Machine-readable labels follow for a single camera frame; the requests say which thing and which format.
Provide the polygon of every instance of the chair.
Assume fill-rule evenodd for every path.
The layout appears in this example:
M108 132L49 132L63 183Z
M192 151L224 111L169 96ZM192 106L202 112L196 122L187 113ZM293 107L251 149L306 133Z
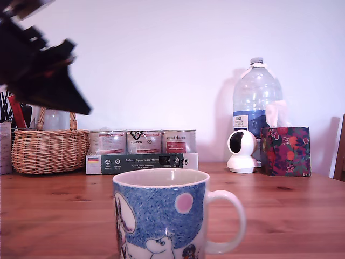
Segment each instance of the chair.
M334 179L345 182L345 114L341 127L338 154L336 156Z

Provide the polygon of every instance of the cardboard box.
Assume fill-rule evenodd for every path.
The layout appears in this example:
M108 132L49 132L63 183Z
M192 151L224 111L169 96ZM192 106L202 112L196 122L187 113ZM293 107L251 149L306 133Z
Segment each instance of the cardboard box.
M261 129L261 166L270 176L310 176L308 127Z
M11 122L0 121L0 175L12 172Z
M86 174L119 174L151 168L198 170L198 154L111 154L86 156Z

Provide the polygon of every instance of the mug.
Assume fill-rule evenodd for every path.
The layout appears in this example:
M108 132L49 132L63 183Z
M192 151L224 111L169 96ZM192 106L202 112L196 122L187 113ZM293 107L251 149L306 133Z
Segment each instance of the mug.
M118 249L121 259L204 259L230 252L246 229L244 209L225 190L209 191L207 173L174 168L130 171L113 177ZM208 204L231 202L240 219L233 240L207 240Z

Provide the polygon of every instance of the cartoon print on mug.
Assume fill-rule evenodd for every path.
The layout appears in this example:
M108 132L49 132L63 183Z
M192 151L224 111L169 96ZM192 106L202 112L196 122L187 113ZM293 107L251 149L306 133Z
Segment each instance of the cartoon print on mug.
M145 243L147 250L149 250L152 255L150 259L164 258L164 259L175 259L173 250L173 234L166 233L161 238L148 239Z
M177 253L182 254L203 225L205 188L205 183L173 188L135 188L115 183L115 191L129 202L135 215L135 231L126 234L130 254L146 259L179 258ZM155 245L164 249L155 249Z
M195 245L190 244L185 249L183 249L182 257L183 259L196 259L195 258Z
M131 258L126 242L126 233L133 233L135 230L135 216L126 199L120 194L115 193L115 215L116 228L118 231L118 244L121 259Z

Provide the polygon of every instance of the tin can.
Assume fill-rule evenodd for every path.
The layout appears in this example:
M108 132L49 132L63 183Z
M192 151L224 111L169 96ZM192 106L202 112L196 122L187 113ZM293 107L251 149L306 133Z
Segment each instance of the tin can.
M90 154L127 154L126 131L90 131Z
M128 131L127 154L162 153L161 131Z
M197 153L195 143L195 130L163 131L163 153Z

